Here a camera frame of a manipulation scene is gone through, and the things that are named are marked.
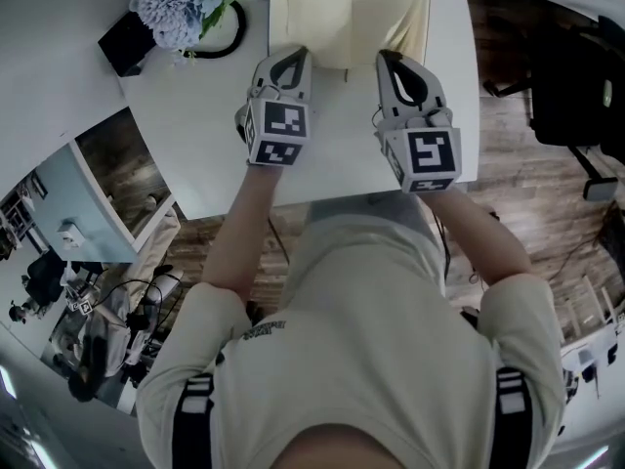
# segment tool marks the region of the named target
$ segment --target ceiling light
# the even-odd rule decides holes
[[[2,375],[2,384],[4,385],[5,391],[16,400],[18,398],[18,395],[16,395],[16,390],[13,387],[13,383],[11,382],[9,372],[4,366],[0,366],[0,375]]]
[[[41,445],[39,445],[36,442],[30,442],[30,444],[34,448],[35,453],[37,453],[39,460],[41,461],[41,463],[46,469],[58,469],[58,467],[52,461],[52,458],[50,458],[50,455],[48,454],[45,448],[43,448]]]
[[[581,464],[579,464],[575,469],[586,469],[586,467],[589,467],[590,465],[592,465],[594,462],[596,462],[599,459],[599,457],[601,457],[604,453],[606,453],[608,448],[609,447],[603,447],[601,449],[598,449],[590,457],[588,457]]]

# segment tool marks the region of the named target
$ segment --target shirt sleeve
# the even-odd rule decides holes
[[[529,467],[547,457],[564,412],[558,319],[549,284],[532,275],[493,285],[481,301],[479,333],[498,348],[501,361],[525,375],[532,398]]]
[[[239,297],[200,283],[192,288],[149,375],[137,392],[137,415],[147,457],[172,466],[176,408],[189,379],[210,370],[222,346],[251,327]]]

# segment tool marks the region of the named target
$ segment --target chair leg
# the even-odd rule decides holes
[[[524,80],[521,80],[519,83],[515,83],[514,85],[511,85],[510,87],[507,87],[503,90],[499,90],[495,86],[495,83],[492,82],[491,80],[486,80],[483,85],[484,85],[484,89],[486,90],[486,92],[490,94],[491,96],[495,98],[506,98],[508,96],[516,94],[517,92],[522,92],[524,90],[531,89],[531,78],[525,78]]]
[[[618,179],[615,177],[602,177],[588,158],[575,147],[568,148],[573,153],[577,161],[584,167],[590,177],[584,188],[584,199],[586,201],[611,201],[614,199],[618,188]]]

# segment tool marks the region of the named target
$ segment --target black office chair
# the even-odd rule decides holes
[[[585,199],[612,199],[618,180],[602,177],[578,148],[600,147],[625,164],[625,30],[603,17],[589,28],[550,23],[526,46],[531,77],[503,90],[491,81],[484,88],[498,98],[531,89],[536,139],[572,151],[591,178]]]
[[[64,269],[65,262],[54,250],[48,250],[28,266],[28,280],[24,288],[39,307],[46,308],[61,297],[63,293],[61,278]]]

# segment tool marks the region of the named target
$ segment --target hair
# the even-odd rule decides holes
[[[89,386],[77,371],[72,371],[67,378],[69,392],[80,403],[90,402],[96,395],[93,388]]]
[[[26,320],[24,318],[20,318],[18,316],[17,306],[11,306],[11,309],[9,310],[9,318],[15,322],[21,321],[22,323],[26,323]]]

